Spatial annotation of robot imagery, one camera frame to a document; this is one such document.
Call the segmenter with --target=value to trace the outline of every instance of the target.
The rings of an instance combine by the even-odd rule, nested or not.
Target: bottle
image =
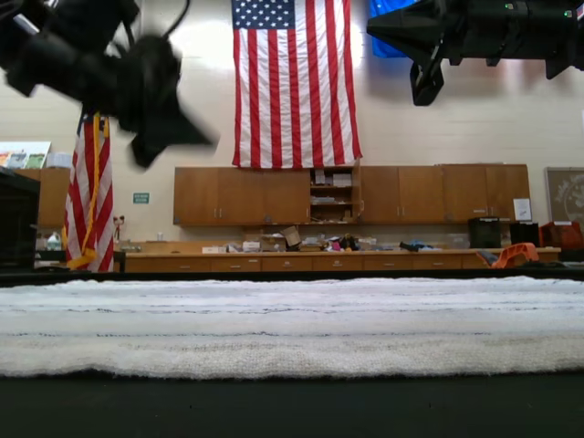
[[[47,240],[47,249],[49,251],[61,250],[61,236],[57,232],[53,233]]]

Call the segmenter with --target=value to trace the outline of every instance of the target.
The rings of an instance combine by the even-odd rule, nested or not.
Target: bulletin board
[[[584,168],[546,168],[547,208],[552,221],[584,224]]]

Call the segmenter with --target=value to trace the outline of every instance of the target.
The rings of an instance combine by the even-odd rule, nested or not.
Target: flag on pole
[[[79,121],[65,209],[68,267],[112,271],[115,224],[107,117],[83,115]]]
[[[313,168],[361,157],[350,0],[232,0],[234,166]]]

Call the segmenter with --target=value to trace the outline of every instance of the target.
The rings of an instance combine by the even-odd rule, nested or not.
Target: green sign
[[[135,193],[134,194],[134,203],[150,203],[150,194],[149,193]]]

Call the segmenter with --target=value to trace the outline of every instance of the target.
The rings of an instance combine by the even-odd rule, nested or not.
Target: blue tarp
[[[381,16],[389,12],[413,5],[416,0],[370,0],[370,15]],[[393,48],[389,44],[373,38],[373,55],[376,57],[405,57],[402,52]]]

